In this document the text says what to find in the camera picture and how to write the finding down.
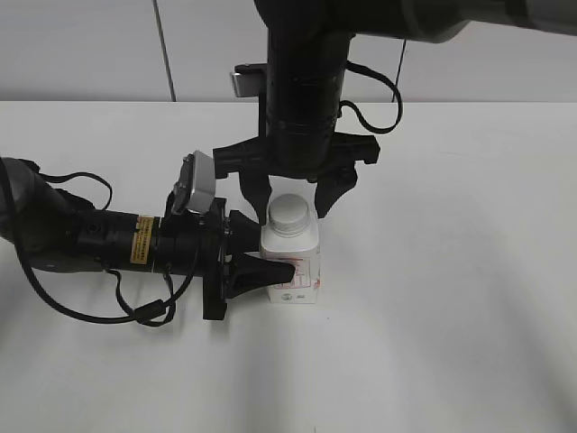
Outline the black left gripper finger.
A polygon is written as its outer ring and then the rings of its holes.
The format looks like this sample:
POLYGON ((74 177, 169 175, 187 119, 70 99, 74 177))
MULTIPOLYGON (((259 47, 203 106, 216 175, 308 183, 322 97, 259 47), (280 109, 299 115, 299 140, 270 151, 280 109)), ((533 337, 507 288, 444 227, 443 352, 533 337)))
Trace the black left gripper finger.
POLYGON ((292 282, 295 266, 267 261, 247 253, 233 255, 224 264, 224 299, 234 299, 252 290, 292 282))
POLYGON ((227 252, 257 253, 261 246, 261 226, 238 210, 227 219, 227 252))

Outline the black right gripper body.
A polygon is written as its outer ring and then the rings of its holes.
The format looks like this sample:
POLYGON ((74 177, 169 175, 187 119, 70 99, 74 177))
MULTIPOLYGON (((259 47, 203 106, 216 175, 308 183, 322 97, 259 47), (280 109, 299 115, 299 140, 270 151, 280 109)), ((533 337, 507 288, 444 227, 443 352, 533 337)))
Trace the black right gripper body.
POLYGON ((297 124, 278 121, 267 133, 213 150, 215 176, 272 175, 294 180, 351 180, 355 164, 377 162, 377 139, 335 130, 336 120, 297 124))

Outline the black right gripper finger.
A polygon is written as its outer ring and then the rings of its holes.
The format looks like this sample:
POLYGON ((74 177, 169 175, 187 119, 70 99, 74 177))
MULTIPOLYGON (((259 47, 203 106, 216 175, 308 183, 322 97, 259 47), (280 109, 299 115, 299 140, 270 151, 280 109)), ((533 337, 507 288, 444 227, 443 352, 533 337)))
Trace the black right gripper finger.
POLYGON ((265 226, 272 193, 269 176, 258 171, 243 170, 239 173, 239 182, 243 197, 255 211, 259 224, 265 226))
POLYGON ((321 176, 316 183, 314 203, 319 219, 325 218, 333 205, 356 186, 355 165, 339 167, 321 176))

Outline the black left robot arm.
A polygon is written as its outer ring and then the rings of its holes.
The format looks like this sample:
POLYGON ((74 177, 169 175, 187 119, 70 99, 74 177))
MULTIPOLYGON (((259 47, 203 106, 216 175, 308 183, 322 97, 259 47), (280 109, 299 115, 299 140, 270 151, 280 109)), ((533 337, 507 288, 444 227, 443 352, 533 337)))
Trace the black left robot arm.
POLYGON ((214 164, 202 152, 182 162, 162 216, 95 207, 63 183, 33 161, 1 160, 1 236, 36 293, 70 318, 99 322, 58 303, 37 272, 155 272, 166 283, 176 275, 200 278, 206 320, 223 319, 229 299, 294 277, 291 263, 258 256, 260 226, 215 195, 214 164))

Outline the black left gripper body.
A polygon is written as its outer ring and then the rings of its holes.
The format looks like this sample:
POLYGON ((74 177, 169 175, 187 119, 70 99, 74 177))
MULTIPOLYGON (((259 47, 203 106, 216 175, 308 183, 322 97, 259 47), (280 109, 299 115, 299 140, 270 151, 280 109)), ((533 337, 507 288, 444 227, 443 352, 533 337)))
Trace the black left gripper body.
POLYGON ((225 203, 215 198, 205 214, 171 212, 174 198, 167 199, 153 247, 152 270, 202 279, 203 319, 221 321, 224 299, 225 203))

